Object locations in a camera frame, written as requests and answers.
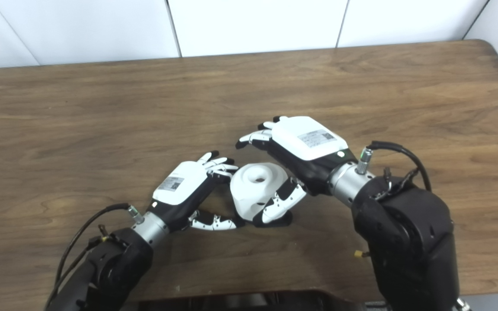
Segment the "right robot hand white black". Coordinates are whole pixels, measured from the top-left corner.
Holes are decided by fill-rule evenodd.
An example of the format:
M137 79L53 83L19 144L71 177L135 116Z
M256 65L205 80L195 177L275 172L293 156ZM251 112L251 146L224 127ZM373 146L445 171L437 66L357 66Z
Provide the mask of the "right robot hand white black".
M293 175L253 217L258 228L288 225L290 209L307 194L334 196L342 169L357 161L346 140L309 116L276 116L263 122L235 147L248 145L266 151Z

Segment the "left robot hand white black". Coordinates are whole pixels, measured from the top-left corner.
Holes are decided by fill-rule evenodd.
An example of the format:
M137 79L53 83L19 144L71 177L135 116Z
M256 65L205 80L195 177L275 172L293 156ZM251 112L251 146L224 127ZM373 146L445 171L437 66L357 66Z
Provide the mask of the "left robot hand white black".
M146 216L155 218L170 233L185 229L215 187L229 183L238 169L233 158L220 157L218 150L206 152L196 161L181 162L152 193Z

